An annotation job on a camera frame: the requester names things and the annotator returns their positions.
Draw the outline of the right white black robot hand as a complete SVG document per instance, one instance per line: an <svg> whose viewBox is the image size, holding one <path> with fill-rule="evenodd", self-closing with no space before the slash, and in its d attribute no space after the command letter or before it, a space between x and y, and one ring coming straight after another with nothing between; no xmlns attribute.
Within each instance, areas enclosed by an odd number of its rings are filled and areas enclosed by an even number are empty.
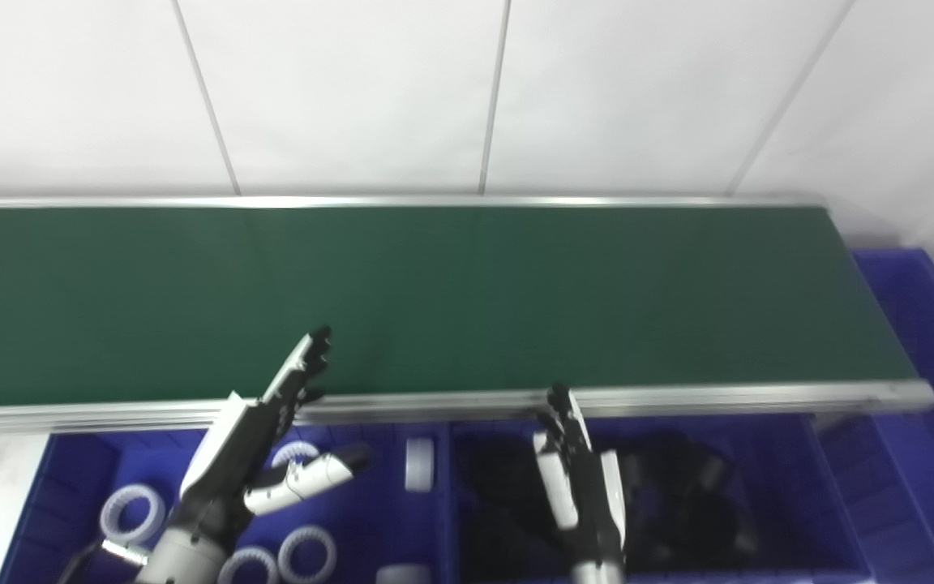
<svg viewBox="0 0 934 584"><path fill-rule="evenodd" d="M574 392L556 382L535 415L535 462L573 577L620 578L625 569L625 496L616 451L593 448Z"/></svg>

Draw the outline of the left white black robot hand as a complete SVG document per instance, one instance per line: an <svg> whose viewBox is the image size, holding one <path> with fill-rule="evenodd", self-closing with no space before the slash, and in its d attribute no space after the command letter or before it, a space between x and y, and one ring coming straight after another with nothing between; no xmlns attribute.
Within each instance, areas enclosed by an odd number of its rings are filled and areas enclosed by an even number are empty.
<svg viewBox="0 0 934 584"><path fill-rule="evenodd" d="M167 535L185 533L233 548L253 517L303 502L349 482L373 462L368 444L349 444L306 462L268 468L269 454L300 409L322 399L309 382L326 369L331 329L308 333L255 401L230 394L191 459Z"/></svg>

